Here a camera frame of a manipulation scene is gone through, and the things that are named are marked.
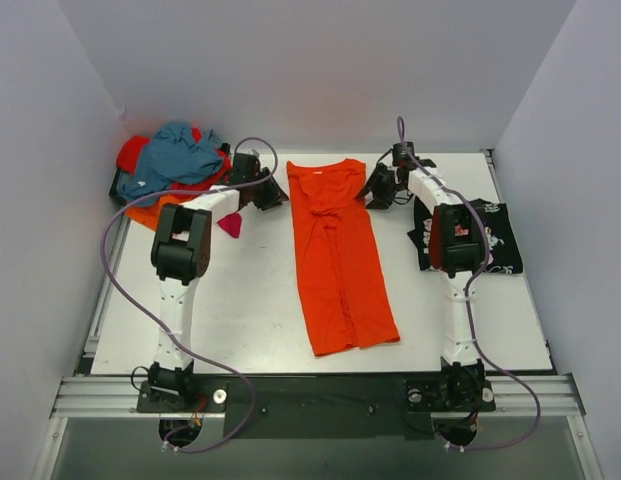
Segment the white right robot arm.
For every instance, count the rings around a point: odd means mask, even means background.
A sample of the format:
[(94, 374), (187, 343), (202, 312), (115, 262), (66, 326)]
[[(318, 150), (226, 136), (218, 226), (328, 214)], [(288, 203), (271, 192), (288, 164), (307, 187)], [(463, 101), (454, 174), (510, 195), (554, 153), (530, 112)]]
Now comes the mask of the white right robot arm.
[(441, 274), (444, 292), (444, 343), (442, 360), (449, 366), (467, 367), (480, 362), (472, 319), (473, 281), (485, 270), (489, 258), (486, 232), (478, 211), (459, 192), (447, 186), (436, 164), (414, 154), (411, 142), (397, 143), (379, 159), (361, 198), (366, 207), (386, 210), (406, 192), (431, 215), (428, 257)]

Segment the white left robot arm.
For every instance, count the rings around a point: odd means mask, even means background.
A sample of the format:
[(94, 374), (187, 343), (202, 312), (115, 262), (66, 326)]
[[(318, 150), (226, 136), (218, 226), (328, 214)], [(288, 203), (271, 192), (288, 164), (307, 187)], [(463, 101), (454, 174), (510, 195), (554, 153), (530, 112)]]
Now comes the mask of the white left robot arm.
[(261, 211), (288, 201), (254, 153), (238, 153), (219, 185), (181, 204), (162, 207), (151, 249), (160, 288), (161, 330), (152, 366), (168, 371), (188, 371), (194, 357), (191, 326), (195, 291), (211, 259), (212, 227), (252, 204)]

